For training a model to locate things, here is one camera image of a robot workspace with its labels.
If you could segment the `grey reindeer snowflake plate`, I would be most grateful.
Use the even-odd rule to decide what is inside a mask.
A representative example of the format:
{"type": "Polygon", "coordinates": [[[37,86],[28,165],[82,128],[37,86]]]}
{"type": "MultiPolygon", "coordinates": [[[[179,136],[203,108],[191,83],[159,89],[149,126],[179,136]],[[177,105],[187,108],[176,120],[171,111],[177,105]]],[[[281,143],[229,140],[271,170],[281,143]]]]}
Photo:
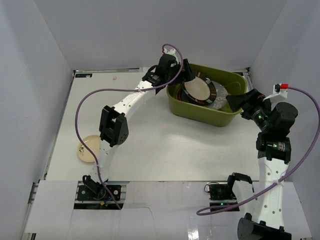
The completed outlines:
{"type": "Polygon", "coordinates": [[[228,91],[223,85],[221,85],[218,82],[214,81],[213,85],[215,86],[215,89],[216,89],[216,98],[213,103],[207,105],[206,107],[213,110],[220,110],[227,103],[226,96],[228,95],[228,91]]]}

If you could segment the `black rimmed striped plate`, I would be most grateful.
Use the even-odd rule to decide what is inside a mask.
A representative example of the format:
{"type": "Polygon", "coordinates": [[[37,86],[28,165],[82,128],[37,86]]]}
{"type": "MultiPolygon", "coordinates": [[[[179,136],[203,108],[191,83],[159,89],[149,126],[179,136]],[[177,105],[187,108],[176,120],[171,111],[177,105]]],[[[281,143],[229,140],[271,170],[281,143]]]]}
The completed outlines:
{"type": "Polygon", "coordinates": [[[213,81],[204,73],[194,71],[195,78],[180,84],[181,94],[186,101],[198,106],[213,104],[217,97],[217,90],[213,81]]]}

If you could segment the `red and teal flower plate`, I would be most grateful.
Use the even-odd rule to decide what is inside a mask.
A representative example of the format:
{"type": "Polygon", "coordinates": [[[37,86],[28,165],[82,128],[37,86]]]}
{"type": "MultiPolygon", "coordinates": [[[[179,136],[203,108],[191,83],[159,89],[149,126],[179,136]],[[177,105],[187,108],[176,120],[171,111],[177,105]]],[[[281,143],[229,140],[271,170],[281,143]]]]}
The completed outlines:
{"type": "Polygon", "coordinates": [[[176,94],[176,99],[178,101],[182,101],[182,102],[185,102],[186,101],[186,95],[183,91],[179,90],[176,94]]]}

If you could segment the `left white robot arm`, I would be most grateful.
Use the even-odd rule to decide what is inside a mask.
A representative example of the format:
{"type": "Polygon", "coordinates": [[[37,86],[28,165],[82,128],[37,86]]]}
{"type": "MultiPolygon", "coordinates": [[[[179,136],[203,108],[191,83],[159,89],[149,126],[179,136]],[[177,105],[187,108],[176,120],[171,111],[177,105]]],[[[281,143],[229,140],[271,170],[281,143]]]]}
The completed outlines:
{"type": "Polygon", "coordinates": [[[83,177],[88,193],[99,200],[105,196],[111,163],[117,148],[129,136],[129,119],[150,98],[167,85],[180,84],[195,78],[189,61],[178,63],[170,54],[163,54],[157,65],[148,69],[137,87],[114,106],[106,105],[101,111],[99,123],[99,150],[95,169],[83,177]]]}

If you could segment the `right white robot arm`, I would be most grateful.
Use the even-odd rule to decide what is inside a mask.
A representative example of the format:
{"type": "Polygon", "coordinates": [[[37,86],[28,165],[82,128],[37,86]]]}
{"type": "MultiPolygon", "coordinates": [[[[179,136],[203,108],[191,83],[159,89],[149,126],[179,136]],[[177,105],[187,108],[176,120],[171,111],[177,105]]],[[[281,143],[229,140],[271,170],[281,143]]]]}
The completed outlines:
{"type": "Polygon", "coordinates": [[[232,111],[242,109],[241,116],[253,120],[260,133],[256,140],[259,165],[259,184],[271,187],[257,197],[248,175],[232,173],[225,187],[226,195],[238,202],[252,201],[239,207],[243,217],[237,225],[240,240],[290,240],[283,220],[283,185],[279,179],[286,175],[291,161],[291,142],[288,137],[298,110],[290,103],[279,102],[272,107],[270,97],[256,89],[241,95],[228,95],[226,100],[232,111]]]}

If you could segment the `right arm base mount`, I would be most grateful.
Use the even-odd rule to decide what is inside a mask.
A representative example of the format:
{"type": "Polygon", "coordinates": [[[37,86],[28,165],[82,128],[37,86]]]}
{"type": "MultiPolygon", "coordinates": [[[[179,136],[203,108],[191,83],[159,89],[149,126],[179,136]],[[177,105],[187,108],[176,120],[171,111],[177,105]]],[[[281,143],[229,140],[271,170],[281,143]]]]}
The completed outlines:
{"type": "Polygon", "coordinates": [[[210,207],[215,206],[222,209],[238,203],[227,183],[208,182],[204,186],[204,192],[209,196],[210,207]]]}

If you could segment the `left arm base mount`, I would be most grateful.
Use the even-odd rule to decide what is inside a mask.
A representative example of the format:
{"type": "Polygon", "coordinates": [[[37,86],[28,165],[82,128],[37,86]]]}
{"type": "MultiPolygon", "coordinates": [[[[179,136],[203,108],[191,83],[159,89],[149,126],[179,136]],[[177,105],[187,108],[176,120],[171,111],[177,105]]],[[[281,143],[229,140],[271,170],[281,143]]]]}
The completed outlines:
{"type": "Polygon", "coordinates": [[[95,194],[87,186],[81,184],[77,188],[73,208],[75,210],[121,210],[124,205],[121,200],[122,186],[116,184],[106,185],[106,187],[113,194],[119,207],[104,187],[100,187],[98,193],[95,194]]]}

